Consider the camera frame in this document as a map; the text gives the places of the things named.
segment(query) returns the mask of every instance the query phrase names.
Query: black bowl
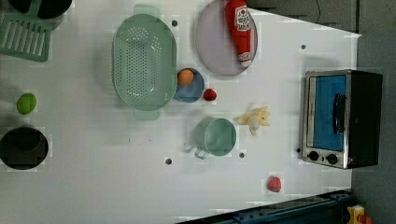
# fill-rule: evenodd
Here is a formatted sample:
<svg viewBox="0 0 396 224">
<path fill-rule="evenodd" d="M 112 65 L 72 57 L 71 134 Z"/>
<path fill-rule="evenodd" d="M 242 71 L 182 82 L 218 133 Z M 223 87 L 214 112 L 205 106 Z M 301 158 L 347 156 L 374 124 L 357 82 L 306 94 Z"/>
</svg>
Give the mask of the black bowl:
<svg viewBox="0 0 396 224">
<path fill-rule="evenodd" d="M 40 131 L 21 127 L 9 131 L 0 140 L 0 159 L 16 170 L 37 167 L 49 152 L 49 143 Z"/>
<path fill-rule="evenodd" d="M 73 0 L 42 0 L 37 17 L 47 20 L 62 16 L 70 8 Z M 19 12 L 26 13 L 29 11 L 32 0 L 8 0 Z"/>
</svg>

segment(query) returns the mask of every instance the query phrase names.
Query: oven window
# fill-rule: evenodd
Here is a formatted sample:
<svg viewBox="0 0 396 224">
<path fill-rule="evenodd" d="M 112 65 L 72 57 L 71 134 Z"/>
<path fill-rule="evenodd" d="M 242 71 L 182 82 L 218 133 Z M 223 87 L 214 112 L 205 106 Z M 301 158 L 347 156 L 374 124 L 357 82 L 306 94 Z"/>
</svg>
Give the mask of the oven window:
<svg viewBox="0 0 396 224">
<path fill-rule="evenodd" d="M 315 117 L 313 147 L 334 151 L 344 149 L 344 133 L 334 133 L 334 100 L 347 94 L 347 77 L 316 78 Z"/>
</svg>

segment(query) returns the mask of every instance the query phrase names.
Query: white tabletop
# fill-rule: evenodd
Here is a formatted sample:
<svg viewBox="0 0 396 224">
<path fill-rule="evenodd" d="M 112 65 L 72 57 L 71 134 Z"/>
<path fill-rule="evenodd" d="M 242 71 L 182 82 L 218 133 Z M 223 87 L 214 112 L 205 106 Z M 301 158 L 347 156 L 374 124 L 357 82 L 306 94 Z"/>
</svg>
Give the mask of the white tabletop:
<svg viewBox="0 0 396 224">
<path fill-rule="evenodd" d="M 113 35 L 136 3 L 149 2 L 177 38 L 178 68 L 199 70 L 218 92 L 214 104 L 172 100 L 158 120 L 138 121 L 115 93 Z M 193 27 L 209 2 L 77 1 L 52 33 L 48 62 L 0 57 L 0 136 L 29 124 L 50 140 L 50 155 L 33 172 L 0 165 L 2 224 L 173 223 L 351 187 L 350 171 L 306 163 L 295 149 L 305 71 L 355 68 L 358 35 L 251 9 L 256 59 L 245 73 L 220 77 L 194 46 Z M 22 92 L 37 97 L 28 116 L 16 110 Z M 270 127 L 252 136 L 237 126 L 227 157 L 193 156 L 192 133 L 202 118 L 232 119 L 264 105 Z M 270 175 L 282 179 L 281 192 L 266 189 Z"/>
</svg>

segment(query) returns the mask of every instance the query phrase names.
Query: toaster oven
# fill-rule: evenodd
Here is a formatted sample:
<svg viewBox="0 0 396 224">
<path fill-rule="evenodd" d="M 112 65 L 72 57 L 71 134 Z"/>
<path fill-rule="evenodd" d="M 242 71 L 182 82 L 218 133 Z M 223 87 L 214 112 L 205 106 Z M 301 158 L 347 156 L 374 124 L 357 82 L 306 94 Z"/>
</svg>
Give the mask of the toaster oven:
<svg viewBox="0 0 396 224">
<path fill-rule="evenodd" d="M 341 169 L 378 164 L 382 75 L 307 72 L 303 160 Z"/>
</svg>

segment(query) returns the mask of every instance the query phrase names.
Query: small red object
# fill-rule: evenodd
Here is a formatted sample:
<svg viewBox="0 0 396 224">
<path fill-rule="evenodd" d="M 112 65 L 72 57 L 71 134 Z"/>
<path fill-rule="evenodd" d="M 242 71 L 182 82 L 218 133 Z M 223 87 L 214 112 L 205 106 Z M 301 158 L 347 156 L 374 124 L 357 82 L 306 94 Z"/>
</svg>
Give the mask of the small red object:
<svg viewBox="0 0 396 224">
<path fill-rule="evenodd" d="M 214 101 L 214 100 L 216 100 L 216 97 L 218 97 L 218 95 L 217 95 L 216 92 L 215 92 L 214 90 L 212 90 L 212 89 L 207 89 L 207 90 L 204 92 L 204 99 L 205 99 L 206 101 Z"/>
<path fill-rule="evenodd" d="M 280 179 L 278 177 L 272 177 L 268 184 L 268 189 L 273 192 L 280 192 L 281 188 Z"/>
<path fill-rule="evenodd" d="M 358 221 L 362 224 L 373 224 L 372 218 L 365 215 L 358 216 Z"/>
</svg>

